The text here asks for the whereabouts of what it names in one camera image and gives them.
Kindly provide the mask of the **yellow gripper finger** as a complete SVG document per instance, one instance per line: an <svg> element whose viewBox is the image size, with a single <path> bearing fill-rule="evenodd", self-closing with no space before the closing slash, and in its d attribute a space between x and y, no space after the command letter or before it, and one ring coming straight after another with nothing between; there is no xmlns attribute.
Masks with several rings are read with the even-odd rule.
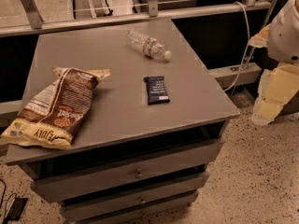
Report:
<svg viewBox="0 0 299 224"><path fill-rule="evenodd" d="M249 45L254 48L266 48L268 46L268 34L270 25L266 25L259 33L249 39Z"/></svg>
<svg viewBox="0 0 299 224"><path fill-rule="evenodd" d="M299 92L299 64L279 63L265 69L260 79L251 121L258 126L274 121L283 107Z"/></svg>

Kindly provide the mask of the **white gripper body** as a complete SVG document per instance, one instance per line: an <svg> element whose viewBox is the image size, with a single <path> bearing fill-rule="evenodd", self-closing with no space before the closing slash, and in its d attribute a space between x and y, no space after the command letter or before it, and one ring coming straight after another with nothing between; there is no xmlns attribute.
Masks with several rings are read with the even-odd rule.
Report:
<svg viewBox="0 0 299 224"><path fill-rule="evenodd" d="M280 63L299 63L299 0L289 0L272 20L267 51Z"/></svg>

